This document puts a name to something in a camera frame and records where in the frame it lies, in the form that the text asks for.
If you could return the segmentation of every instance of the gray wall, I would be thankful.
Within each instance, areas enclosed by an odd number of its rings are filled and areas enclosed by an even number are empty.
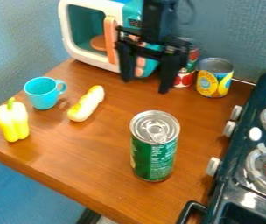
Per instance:
[[[266,72],[266,1],[191,0],[196,17],[182,24],[190,14],[186,0],[178,5],[176,32],[199,41],[202,57],[222,57],[235,67],[236,78],[256,81]]]
[[[59,0],[0,0],[0,103],[68,58]]]
[[[0,0],[0,103],[68,57],[58,0]],[[75,223],[84,206],[0,164],[0,223]]]

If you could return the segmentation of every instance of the red can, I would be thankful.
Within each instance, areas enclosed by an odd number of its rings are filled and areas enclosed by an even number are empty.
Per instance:
[[[189,60],[186,67],[183,67],[174,82],[175,88],[187,88],[193,84],[193,74],[195,71],[196,62],[200,56],[200,49],[191,38],[181,38],[188,41],[190,44]]]
[[[187,88],[193,84],[193,76],[195,71],[191,73],[179,73],[176,77],[174,87],[175,88]]]

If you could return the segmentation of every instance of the yellow bell pepper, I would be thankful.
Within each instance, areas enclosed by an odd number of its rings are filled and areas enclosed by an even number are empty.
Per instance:
[[[12,97],[7,105],[0,106],[0,128],[9,142],[29,136],[28,113],[22,102]]]

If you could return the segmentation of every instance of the white knob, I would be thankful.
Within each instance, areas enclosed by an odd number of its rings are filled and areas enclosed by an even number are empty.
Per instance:
[[[223,130],[223,135],[226,137],[231,137],[233,130],[235,128],[236,122],[228,121],[225,129]]]
[[[206,174],[213,177],[217,172],[218,167],[220,166],[221,160],[217,157],[211,157],[208,167],[206,168]]]
[[[233,121],[237,121],[239,116],[240,116],[240,114],[241,114],[241,112],[242,112],[242,107],[238,106],[238,105],[235,105],[233,110],[232,110],[230,119],[233,120]]]
[[[262,131],[259,128],[254,127],[249,131],[248,137],[252,141],[259,141],[262,137]]]

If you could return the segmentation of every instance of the green can label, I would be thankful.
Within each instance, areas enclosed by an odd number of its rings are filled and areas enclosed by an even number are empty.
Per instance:
[[[177,141],[162,144],[144,143],[132,135],[131,165],[137,176],[149,181],[166,179],[172,172]]]

